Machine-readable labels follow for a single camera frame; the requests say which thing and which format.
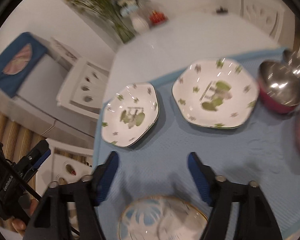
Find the light blue table mat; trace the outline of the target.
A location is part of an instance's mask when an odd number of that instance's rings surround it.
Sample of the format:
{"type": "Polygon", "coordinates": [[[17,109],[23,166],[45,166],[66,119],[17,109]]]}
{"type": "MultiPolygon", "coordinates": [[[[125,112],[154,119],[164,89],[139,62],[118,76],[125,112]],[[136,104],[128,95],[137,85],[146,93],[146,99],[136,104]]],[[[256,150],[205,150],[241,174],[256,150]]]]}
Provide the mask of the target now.
{"type": "Polygon", "coordinates": [[[297,114],[278,115],[258,102],[251,117],[236,129],[208,129],[189,124],[172,96],[172,84],[190,60],[129,53],[122,48],[111,70],[109,94],[131,82],[150,81],[157,90],[160,113],[154,127],[136,144],[119,148],[104,142],[102,126],[95,136],[94,162],[109,152],[120,156],[120,166],[108,198],[98,209],[107,239],[117,239],[118,221],[132,201],[155,194],[188,200],[203,212],[187,168],[187,155],[196,152],[203,163],[230,181],[256,180],[268,200],[283,237],[300,229],[300,155],[294,145],[297,114]]]}

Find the white ceramic vase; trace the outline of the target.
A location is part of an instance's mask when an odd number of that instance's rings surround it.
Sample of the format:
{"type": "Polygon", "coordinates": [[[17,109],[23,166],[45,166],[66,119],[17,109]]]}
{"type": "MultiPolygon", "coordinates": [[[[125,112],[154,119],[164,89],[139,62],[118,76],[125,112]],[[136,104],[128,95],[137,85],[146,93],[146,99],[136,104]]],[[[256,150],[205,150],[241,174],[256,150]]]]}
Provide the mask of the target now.
{"type": "Polygon", "coordinates": [[[131,19],[134,30],[138,34],[143,34],[150,30],[147,21],[145,19],[143,19],[142,17],[140,17],[138,14],[131,15],[130,19],[131,19]]]}

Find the red lidded pot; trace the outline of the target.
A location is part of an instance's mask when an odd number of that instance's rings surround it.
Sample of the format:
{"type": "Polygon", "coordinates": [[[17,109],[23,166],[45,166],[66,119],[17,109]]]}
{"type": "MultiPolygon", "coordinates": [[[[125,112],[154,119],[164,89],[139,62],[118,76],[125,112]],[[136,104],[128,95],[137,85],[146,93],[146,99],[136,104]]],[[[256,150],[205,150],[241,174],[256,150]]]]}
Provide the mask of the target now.
{"type": "Polygon", "coordinates": [[[153,26],[165,23],[168,18],[163,12],[153,10],[149,16],[149,20],[153,26]]]}

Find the small floral hexagonal plate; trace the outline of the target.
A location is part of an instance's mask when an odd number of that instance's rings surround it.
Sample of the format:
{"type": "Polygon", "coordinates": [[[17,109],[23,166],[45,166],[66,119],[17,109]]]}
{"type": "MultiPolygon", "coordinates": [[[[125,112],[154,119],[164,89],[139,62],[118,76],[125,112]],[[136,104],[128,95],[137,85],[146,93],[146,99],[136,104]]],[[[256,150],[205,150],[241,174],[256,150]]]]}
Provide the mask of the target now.
{"type": "Polygon", "coordinates": [[[102,139],[129,147],[141,139],[159,117],[159,102],[151,83],[126,85],[107,103],[102,118],[102,139]]]}

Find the white refrigerator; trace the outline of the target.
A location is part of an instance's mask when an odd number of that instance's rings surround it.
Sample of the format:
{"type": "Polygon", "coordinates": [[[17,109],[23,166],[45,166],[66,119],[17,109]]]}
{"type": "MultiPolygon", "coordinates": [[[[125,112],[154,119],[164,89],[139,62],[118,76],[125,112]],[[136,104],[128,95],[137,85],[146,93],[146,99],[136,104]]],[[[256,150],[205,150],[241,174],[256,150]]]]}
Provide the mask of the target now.
{"type": "Polygon", "coordinates": [[[0,89],[0,111],[44,137],[91,147],[96,122],[57,105],[57,94],[68,72],[47,48],[14,97],[0,89]]]}

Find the blue steel bowl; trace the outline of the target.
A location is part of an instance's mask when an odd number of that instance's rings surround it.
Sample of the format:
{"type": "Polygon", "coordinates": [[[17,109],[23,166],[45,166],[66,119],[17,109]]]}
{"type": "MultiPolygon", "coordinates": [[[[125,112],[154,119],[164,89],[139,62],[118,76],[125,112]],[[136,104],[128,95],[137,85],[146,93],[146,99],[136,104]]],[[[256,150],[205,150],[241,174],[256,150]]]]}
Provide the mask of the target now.
{"type": "Polygon", "coordinates": [[[300,56],[294,51],[285,49],[283,51],[283,61],[300,80],[300,56]]]}

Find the glass vase with green stems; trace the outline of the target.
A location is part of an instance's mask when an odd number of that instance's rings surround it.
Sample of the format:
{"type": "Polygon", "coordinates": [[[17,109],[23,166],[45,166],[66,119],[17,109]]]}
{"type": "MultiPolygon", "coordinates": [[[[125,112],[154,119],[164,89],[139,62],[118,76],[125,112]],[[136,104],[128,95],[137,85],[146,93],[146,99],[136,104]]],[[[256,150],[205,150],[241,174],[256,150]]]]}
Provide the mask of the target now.
{"type": "Polygon", "coordinates": [[[103,22],[110,25],[120,38],[122,43],[126,44],[135,37],[131,29],[126,26],[114,0],[66,0],[71,7],[79,13],[89,14],[100,18],[103,22]]]}

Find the white chair near left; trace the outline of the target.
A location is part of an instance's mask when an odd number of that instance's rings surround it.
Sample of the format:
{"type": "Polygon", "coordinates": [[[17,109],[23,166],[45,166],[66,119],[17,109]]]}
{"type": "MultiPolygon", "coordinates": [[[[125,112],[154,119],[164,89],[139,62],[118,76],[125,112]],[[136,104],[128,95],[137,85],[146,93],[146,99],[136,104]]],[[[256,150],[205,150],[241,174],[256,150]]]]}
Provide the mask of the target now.
{"type": "Polygon", "coordinates": [[[59,185],[77,182],[92,173],[93,150],[46,139],[50,155],[35,175],[36,192],[43,195],[48,185],[56,181],[59,185]]]}

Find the white chair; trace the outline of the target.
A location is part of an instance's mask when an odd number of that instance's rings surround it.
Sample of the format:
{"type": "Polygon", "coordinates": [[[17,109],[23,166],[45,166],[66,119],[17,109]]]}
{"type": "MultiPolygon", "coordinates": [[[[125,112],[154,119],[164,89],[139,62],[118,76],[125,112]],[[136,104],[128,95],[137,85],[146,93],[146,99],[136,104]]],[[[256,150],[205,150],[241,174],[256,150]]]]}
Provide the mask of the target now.
{"type": "Polygon", "coordinates": [[[46,139],[50,155],[35,175],[36,192],[43,195],[48,185],[56,181],[59,185],[77,182],[92,173],[93,150],[46,139]]]}
{"type": "Polygon", "coordinates": [[[240,16],[278,42],[283,27],[284,7],[274,0],[240,0],[240,2],[240,16]]]}
{"type": "Polygon", "coordinates": [[[71,67],[57,94],[57,105],[92,120],[99,119],[109,71],[81,57],[71,67]]]}

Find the white chair far left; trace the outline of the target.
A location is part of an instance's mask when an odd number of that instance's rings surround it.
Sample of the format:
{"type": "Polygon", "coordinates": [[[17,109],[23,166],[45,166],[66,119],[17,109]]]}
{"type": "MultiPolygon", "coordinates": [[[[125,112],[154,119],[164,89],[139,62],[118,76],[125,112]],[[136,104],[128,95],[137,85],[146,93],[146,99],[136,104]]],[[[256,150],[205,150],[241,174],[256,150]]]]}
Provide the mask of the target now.
{"type": "Polygon", "coordinates": [[[92,120],[99,119],[109,71],[81,57],[71,67],[57,94],[57,105],[92,120]]]}

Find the white chair far right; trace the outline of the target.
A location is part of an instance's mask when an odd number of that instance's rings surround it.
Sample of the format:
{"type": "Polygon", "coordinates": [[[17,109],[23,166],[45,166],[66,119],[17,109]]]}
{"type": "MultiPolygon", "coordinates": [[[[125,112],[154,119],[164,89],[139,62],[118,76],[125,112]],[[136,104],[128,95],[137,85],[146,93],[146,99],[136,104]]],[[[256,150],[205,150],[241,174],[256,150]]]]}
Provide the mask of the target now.
{"type": "Polygon", "coordinates": [[[274,0],[240,0],[240,2],[240,16],[278,42],[283,27],[284,7],[274,0]]]}

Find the small black object on table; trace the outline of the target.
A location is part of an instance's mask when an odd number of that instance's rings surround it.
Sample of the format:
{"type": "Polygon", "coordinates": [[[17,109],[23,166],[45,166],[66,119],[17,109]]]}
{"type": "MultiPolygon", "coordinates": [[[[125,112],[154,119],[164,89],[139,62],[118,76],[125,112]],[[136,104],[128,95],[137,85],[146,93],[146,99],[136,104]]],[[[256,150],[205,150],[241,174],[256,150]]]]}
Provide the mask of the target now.
{"type": "Polygon", "coordinates": [[[216,10],[217,14],[227,14],[228,13],[228,9],[220,7],[216,10]]]}

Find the gold rimmed blue plate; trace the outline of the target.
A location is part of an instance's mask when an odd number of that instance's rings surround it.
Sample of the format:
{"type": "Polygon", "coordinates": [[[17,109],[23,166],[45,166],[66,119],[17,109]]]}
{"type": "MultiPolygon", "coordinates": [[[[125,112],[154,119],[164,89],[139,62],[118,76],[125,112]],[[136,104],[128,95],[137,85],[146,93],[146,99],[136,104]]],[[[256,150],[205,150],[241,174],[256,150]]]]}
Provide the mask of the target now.
{"type": "Polygon", "coordinates": [[[207,216],[176,197],[150,196],[126,207],[118,223],[118,239],[200,239],[207,216]]]}

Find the blue cloth with pink pattern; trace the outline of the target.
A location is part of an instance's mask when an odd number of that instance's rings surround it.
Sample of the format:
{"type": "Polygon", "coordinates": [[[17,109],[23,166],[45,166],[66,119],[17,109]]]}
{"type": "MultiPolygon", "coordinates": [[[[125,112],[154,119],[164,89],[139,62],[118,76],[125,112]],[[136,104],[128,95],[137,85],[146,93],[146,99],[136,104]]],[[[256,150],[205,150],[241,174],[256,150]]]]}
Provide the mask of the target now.
{"type": "Polygon", "coordinates": [[[14,97],[47,48],[31,33],[21,33],[0,54],[0,89],[14,97]]]}

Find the large floral hexagonal plate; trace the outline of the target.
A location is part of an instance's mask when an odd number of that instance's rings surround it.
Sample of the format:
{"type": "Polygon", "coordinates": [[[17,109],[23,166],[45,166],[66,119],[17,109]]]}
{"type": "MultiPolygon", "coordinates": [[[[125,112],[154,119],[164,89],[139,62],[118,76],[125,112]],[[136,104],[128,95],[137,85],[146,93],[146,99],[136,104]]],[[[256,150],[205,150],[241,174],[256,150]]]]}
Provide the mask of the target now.
{"type": "Polygon", "coordinates": [[[243,125],[259,92],[255,78],[230,58],[195,61],[172,86],[173,98],[186,121],[217,129],[243,125]]]}

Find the magenta steel bowl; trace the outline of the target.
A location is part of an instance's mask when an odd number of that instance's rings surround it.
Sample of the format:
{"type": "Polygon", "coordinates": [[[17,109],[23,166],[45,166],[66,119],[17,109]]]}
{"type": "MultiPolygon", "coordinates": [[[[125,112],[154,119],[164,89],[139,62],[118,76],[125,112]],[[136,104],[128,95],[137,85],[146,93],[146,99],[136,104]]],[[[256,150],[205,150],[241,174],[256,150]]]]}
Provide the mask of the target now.
{"type": "Polygon", "coordinates": [[[300,105],[300,81],[290,69],[277,61],[263,61],[257,77],[260,98],[267,109],[288,114],[300,105]]]}

